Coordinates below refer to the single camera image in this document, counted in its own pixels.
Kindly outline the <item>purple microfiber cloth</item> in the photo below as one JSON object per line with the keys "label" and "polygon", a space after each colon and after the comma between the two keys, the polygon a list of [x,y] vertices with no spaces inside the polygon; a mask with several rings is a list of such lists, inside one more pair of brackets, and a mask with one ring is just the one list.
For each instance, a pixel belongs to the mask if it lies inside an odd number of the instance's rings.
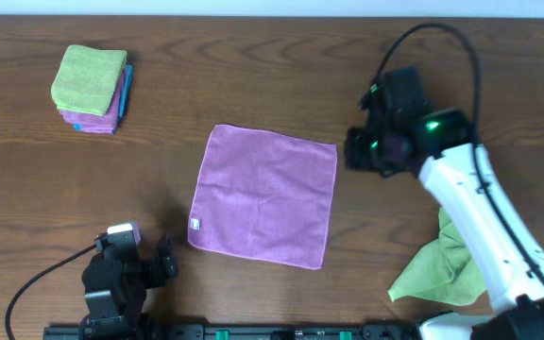
{"label": "purple microfiber cloth", "polygon": [[189,243],[249,260],[321,268],[337,163],[334,144],[215,126],[198,173]]}

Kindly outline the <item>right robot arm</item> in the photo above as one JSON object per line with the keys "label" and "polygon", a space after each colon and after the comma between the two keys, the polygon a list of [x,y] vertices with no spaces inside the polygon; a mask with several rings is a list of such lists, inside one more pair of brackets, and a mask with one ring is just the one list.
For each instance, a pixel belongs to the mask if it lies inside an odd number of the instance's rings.
{"label": "right robot arm", "polygon": [[544,339],[544,251],[505,194],[473,126],[456,109],[373,114],[352,127],[347,166],[388,178],[410,172],[445,209],[479,267],[492,316],[457,313],[418,326],[422,339]]}

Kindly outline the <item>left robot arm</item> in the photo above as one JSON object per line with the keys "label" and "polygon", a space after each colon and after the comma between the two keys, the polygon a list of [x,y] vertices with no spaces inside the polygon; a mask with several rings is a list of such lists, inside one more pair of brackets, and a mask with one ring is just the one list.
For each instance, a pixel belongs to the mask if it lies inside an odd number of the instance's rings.
{"label": "left robot arm", "polygon": [[140,258],[131,231],[106,233],[94,240],[98,253],[82,273],[86,319],[79,323],[80,339],[145,339],[147,318],[142,310],[146,293],[179,274],[171,237],[164,234],[157,254]]}

